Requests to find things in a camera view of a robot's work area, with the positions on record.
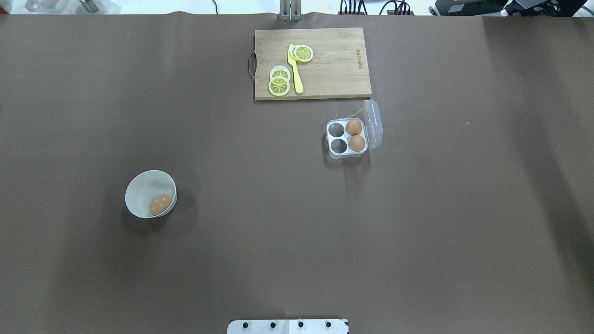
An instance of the yellow knife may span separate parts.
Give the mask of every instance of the yellow knife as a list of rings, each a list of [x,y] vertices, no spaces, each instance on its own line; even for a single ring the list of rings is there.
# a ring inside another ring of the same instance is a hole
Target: yellow knife
[[[293,49],[293,44],[289,45],[289,50],[287,51],[287,62],[293,68],[293,82],[295,83],[295,93],[301,94],[303,93],[303,84],[301,83],[301,77],[299,76],[299,71],[297,70],[297,62],[295,59],[291,57],[291,50]]]

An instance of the brown egg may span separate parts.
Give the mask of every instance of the brown egg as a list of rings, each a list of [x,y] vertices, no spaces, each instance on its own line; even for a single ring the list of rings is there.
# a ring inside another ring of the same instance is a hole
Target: brown egg
[[[351,136],[356,136],[363,131],[363,124],[356,119],[351,119],[346,124],[346,133],[350,134]]]
[[[167,210],[167,208],[171,205],[173,199],[171,196],[167,194],[162,194],[154,198],[154,200],[150,203],[150,207],[148,211],[151,215],[157,216],[163,213],[163,211]]]
[[[355,152],[361,152],[365,148],[365,139],[361,136],[353,136],[349,140],[349,148]]]

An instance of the knife handle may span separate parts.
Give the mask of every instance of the knife handle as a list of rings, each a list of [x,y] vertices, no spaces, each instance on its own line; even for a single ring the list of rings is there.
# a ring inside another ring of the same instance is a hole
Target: knife handle
[[[303,84],[301,83],[301,77],[299,76],[297,66],[293,66],[293,82],[295,83],[295,93],[302,94]]]

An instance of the plastic egg container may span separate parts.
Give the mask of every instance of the plastic egg container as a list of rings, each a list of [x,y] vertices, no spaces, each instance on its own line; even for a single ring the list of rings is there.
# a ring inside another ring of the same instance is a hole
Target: plastic egg container
[[[380,109],[373,100],[365,100],[364,105],[365,109],[361,111],[361,118],[333,119],[326,124],[328,154],[333,159],[360,157],[368,149],[374,149],[381,144],[384,129],[381,125]],[[353,136],[346,131],[346,124],[353,119],[363,125],[359,136],[365,140],[365,147],[359,152],[349,147],[349,142]]]

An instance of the transparent plastic lid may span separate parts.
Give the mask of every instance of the transparent plastic lid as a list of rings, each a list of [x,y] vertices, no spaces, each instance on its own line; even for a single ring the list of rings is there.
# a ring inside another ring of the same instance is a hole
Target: transparent plastic lid
[[[365,109],[362,111],[363,122],[366,122],[368,146],[374,149],[381,144],[384,136],[384,127],[381,126],[380,108],[373,100],[363,101]]]

